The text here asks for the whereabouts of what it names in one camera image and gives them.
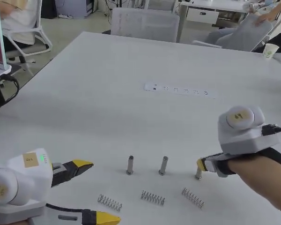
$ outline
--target human arm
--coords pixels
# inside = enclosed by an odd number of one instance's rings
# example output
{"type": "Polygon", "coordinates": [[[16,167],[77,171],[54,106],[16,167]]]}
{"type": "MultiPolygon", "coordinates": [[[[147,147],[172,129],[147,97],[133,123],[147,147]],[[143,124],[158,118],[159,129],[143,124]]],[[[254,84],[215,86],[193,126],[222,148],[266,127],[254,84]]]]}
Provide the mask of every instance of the human arm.
{"type": "Polygon", "coordinates": [[[271,10],[271,12],[267,13],[267,14],[263,14],[261,15],[257,21],[256,21],[256,25],[260,25],[263,21],[268,20],[269,22],[272,22],[276,19],[276,16],[278,15],[278,13],[281,12],[281,2],[271,10]]]}
{"type": "Polygon", "coordinates": [[[4,18],[11,14],[16,9],[15,6],[0,1],[0,17],[4,18]]]}
{"type": "Polygon", "coordinates": [[[264,157],[232,159],[228,166],[256,193],[281,211],[281,164],[264,157]]]}

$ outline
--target chair backrest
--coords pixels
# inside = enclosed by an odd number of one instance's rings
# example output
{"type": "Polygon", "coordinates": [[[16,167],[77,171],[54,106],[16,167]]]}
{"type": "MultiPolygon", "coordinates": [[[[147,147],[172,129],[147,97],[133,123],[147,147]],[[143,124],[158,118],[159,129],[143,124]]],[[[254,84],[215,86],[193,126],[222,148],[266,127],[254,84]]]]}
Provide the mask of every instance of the chair backrest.
{"type": "Polygon", "coordinates": [[[37,22],[36,28],[41,26],[41,12],[42,12],[43,0],[37,0],[37,22]]]}
{"type": "Polygon", "coordinates": [[[273,29],[269,21],[255,26],[258,16],[249,14],[222,48],[251,52],[273,29]]]}
{"type": "Polygon", "coordinates": [[[176,42],[179,16],[164,11],[136,8],[112,10],[111,34],[176,42]]]}
{"type": "Polygon", "coordinates": [[[144,9],[172,11],[176,0],[146,0],[144,9]]]}

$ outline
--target paper cup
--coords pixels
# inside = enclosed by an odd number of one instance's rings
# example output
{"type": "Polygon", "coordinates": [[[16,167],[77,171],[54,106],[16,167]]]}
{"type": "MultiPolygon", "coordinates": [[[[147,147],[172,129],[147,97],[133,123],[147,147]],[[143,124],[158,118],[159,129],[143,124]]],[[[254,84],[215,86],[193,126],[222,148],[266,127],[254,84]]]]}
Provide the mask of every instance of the paper cup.
{"type": "Polygon", "coordinates": [[[262,55],[266,59],[271,59],[278,49],[279,46],[267,43],[262,55]]]}

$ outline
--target hand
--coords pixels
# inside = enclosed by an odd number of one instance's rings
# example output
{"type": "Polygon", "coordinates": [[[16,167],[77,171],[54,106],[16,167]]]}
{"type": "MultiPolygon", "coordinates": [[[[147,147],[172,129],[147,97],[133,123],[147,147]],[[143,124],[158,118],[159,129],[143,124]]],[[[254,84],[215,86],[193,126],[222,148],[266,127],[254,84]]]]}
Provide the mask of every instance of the hand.
{"type": "Polygon", "coordinates": [[[21,221],[21,222],[16,222],[16,223],[12,223],[9,225],[29,225],[27,220],[21,221]]]}
{"type": "Polygon", "coordinates": [[[276,14],[269,12],[266,14],[261,15],[258,17],[257,21],[255,22],[256,26],[259,26],[261,23],[263,23],[265,20],[268,20],[269,22],[272,22],[276,19],[276,14]]]}

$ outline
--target floor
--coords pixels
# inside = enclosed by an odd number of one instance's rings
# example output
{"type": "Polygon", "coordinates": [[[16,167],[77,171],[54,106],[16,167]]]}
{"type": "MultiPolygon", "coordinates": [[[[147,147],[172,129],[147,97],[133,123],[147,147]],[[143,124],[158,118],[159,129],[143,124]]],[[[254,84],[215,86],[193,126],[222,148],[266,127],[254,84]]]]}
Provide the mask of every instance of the floor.
{"type": "MultiPolygon", "coordinates": [[[[94,33],[102,33],[110,29],[107,17],[102,12],[95,12],[85,19],[62,19],[53,20],[42,19],[43,29],[48,38],[53,43],[52,51],[28,57],[28,61],[36,63],[30,64],[30,70],[36,75],[51,59],[69,45],[81,32],[89,31],[94,33]]],[[[181,37],[181,43],[190,44],[192,40],[204,40],[209,31],[213,27],[202,27],[201,23],[195,24],[185,23],[185,28],[181,37]]],[[[26,84],[32,77],[27,71],[20,70],[15,74],[20,86],[26,84]]],[[[10,97],[15,92],[15,86],[11,82],[4,82],[2,92],[5,98],[10,97]]]]}

